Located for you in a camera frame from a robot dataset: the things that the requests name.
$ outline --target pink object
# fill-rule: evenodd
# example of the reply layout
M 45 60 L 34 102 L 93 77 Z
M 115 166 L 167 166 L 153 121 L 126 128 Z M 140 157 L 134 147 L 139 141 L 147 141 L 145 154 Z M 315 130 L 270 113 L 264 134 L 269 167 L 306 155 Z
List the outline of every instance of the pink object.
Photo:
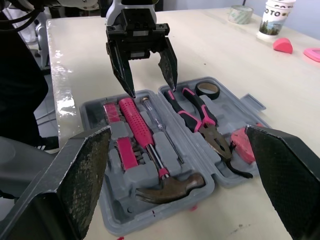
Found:
M 126 171 L 130 168 L 138 166 L 135 153 L 131 147 L 129 137 L 119 138 L 117 141 L 118 150 L 120 153 L 123 169 Z
M 166 174 L 169 175 L 169 172 L 166 168 L 161 168 L 161 169 L 159 169 L 158 174 L 159 174 L 159 179 L 161 179 L 164 175 L 166 175 Z
M 320 63 L 320 48 L 307 48 L 303 53 L 308 58 Z
M 185 87 L 184 89 L 182 89 L 182 94 L 184 93 L 184 91 L 189 92 L 191 95 L 196 95 L 193 91 L 191 91 L 189 88 Z
M 261 123 L 256 124 L 259 127 L 263 127 Z M 252 164 L 256 161 L 254 152 L 252 151 L 251 144 L 248 136 L 245 133 L 245 128 L 240 128 L 231 134 L 231 142 L 235 145 L 235 150 L 239 154 L 240 158 L 247 164 Z
M 188 115 L 190 118 L 192 118 L 194 121 L 196 121 L 196 126 L 194 128 L 194 133 L 198 132 L 199 129 L 202 127 L 202 122 L 195 118 L 194 116 L 192 116 L 190 113 L 188 113 L 187 111 L 185 110 L 182 110 L 182 111 L 179 111 L 178 112 L 179 115 L 182 115 L 182 114 L 185 114 L 185 115 Z
M 116 105 L 114 103 L 107 103 L 103 105 L 104 112 L 110 123 L 119 122 L 121 119 L 118 115 Z M 123 169 L 126 171 L 130 168 L 138 166 L 135 153 L 132 149 L 130 138 L 123 137 L 117 141 L 117 149 L 121 158 Z
M 294 51 L 294 48 L 288 38 L 279 38 L 273 43 L 273 49 L 287 54 L 292 54 Z
M 193 212 L 193 211 L 195 211 L 195 210 L 197 210 L 197 208 L 198 208 L 198 206 L 197 205 L 195 205 L 195 206 L 193 206 L 192 208 L 190 208 L 190 212 Z
M 175 100 L 175 97 L 174 97 L 173 93 L 172 93 L 170 90 L 168 91 L 168 93 L 169 93 L 171 99 L 172 99 L 172 100 Z
M 119 106 L 133 132 L 134 138 L 139 143 L 139 145 L 141 145 L 141 147 L 143 147 L 144 149 L 149 144 L 154 145 L 152 135 L 145 121 L 137 111 L 134 101 L 131 98 L 127 97 L 119 101 Z
M 202 109 L 202 112 L 204 114 L 204 118 L 202 119 L 202 124 L 212 124 L 212 125 L 216 125 L 216 122 L 211 119 L 209 116 L 208 116 L 208 113 L 207 113 L 207 106 L 204 104 L 201 106 L 201 109 Z
M 109 120 L 109 123 L 115 123 L 120 121 L 116 105 L 114 103 L 107 103 L 103 105 L 104 112 Z

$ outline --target gray plastic tool case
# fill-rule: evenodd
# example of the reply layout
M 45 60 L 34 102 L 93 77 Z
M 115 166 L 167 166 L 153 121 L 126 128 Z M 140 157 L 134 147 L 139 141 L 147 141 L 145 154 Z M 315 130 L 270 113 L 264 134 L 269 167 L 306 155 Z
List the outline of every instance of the gray plastic tool case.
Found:
M 234 96 L 220 82 L 211 77 L 181 82 L 174 93 L 176 100 L 182 108 L 200 119 L 197 109 L 182 95 L 182 89 L 188 87 L 195 90 L 199 82 L 211 82 L 220 87 L 220 95 L 217 99 L 211 100 L 206 95 L 200 96 L 208 109 L 218 120 L 218 131 L 230 141 L 231 133 L 245 125 L 267 124 L 257 116 L 257 113 L 266 109 L 251 95 L 241 99 Z M 105 178 L 99 198 L 103 221 L 107 230 L 116 236 L 124 236 L 133 231 L 141 230 L 147 226 L 168 218 L 173 214 L 190 209 L 199 201 L 209 196 L 215 189 L 215 181 L 223 187 L 233 187 L 250 179 L 232 173 L 221 161 L 219 155 L 208 145 L 199 132 L 192 133 L 185 125 L 184 120 L 173 110 L 167 102 L 163 93 L 169 90 L 168 86 L 159 89 L 158 95 L 149 90 L 142 90 L 136 93 L 135 104 L 143 119 L 154 132 L 153 139 L 156 150 L 165 164 L 170 175 L 178 180 L 186 179 L 191 173 L 202 174 L 206 185 L 194 189 L 187 197 L 180 200 L 155 205 L 146 203 L 135 198 L 136 188 L 150 188 L 159 183 L 157 169 L 150 160 L 148 154 L 144 153 L 140 164 L 124 171 L 114 142 L 121 137 L 133 138 L 133 133 L 127 123 L 116 122 L 111 125 L 111 142 L 109 147 L 109 161 L 105 170 Z M 85 130 L 102 127 L 107 124 L 103 105 L 109 102 L 117 103 L 128 95 L 117 95 L 97 99 L 84 103 L 80 107 L 82 124 Z M 148 97 L 166 126 L 170 138 L 184 164 L 180 165 L 177 154 L 174 152 L 169 141 L 163 132 L 159 132 L 157 125 L 150 119 L 141 100 Z M 231 164 L 234 168 L 249 172 L 254 176 L 259 174 L 256 163 L 251 165 L 244 162 L 236 153 L 232 152 Z

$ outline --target table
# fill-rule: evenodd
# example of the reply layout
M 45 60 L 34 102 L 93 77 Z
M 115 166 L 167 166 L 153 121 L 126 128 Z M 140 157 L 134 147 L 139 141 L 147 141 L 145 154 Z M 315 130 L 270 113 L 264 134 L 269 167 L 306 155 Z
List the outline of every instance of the table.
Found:
M 261 18 L 248 25 L 227 21 L 228 9 L 157 13 L 169 23 L 169 38 L 178 59 L 178 81 L 204 76 L 218 79 L 238 98 L 250 93 L 266 106 L 260 114 L 271 127 L 300 137 L 320 156 L 320 63 L 303 55 L 320 41 L 284 27 L 280 36 L 291 40 L 292 55 L 276 52 L 256 38 Z M 62 146 L 83 130 L 79 106 L 122 94 L 106 52 L 104 19 L 77 17 L 47 22 L 51 75 Z M 160 56 L 130 62 L 136 91 L 157 92 L 166 84 Z M 104 227 L 96 207 L 87 240 L 116 240 Z M 257 177 L 241 186 L 217 186 L 195 211 L 182 211 L 126 240 L 290 240 Z

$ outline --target black pants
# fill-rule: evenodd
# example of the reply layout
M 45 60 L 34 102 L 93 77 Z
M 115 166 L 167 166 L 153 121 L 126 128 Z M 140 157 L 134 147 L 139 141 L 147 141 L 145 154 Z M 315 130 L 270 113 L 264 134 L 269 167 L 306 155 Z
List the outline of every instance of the black pants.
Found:
M 6 20 L 0 12 L 0 20 Z M 0 23 L 0 29 L 11 24 Z M 34 111 L 48 92 L 46 80 L 18 33 L 0 33 L 0 136 L 40 143 Z

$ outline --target tool case latch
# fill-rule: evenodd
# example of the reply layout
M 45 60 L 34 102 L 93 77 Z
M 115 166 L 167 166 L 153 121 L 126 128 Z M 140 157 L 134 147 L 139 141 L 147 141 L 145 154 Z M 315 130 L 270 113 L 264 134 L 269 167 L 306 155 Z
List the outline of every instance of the tool case latch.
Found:
M 249 109 L 253 110 L 254 112 L 261 112 L 266 110 L 267 108 L 259 102 L 255 97 L 253 97 L 250 93 L 243 96 L 240 101 Z

